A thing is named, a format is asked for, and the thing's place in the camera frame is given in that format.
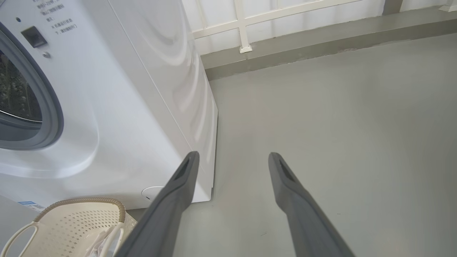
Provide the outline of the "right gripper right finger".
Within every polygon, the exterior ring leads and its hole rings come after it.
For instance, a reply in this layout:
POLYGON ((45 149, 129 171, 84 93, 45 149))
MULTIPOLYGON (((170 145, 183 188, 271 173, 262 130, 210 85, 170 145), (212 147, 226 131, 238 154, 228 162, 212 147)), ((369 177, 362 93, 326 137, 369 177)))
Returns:
POLYGON ((354 257, 348 244, 279 153, 269 154, 268 167, 276 203, 287 215, 296 256, 354 257))

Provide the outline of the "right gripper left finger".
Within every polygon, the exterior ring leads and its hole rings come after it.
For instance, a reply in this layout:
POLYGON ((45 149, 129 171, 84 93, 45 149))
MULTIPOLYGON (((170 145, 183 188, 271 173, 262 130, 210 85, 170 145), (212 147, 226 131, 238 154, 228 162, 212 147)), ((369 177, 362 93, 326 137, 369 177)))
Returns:
POLYGON ((183 212, 190 206, 200 156, 189 152, 116 252, 116 257, 171 257, 183 212))

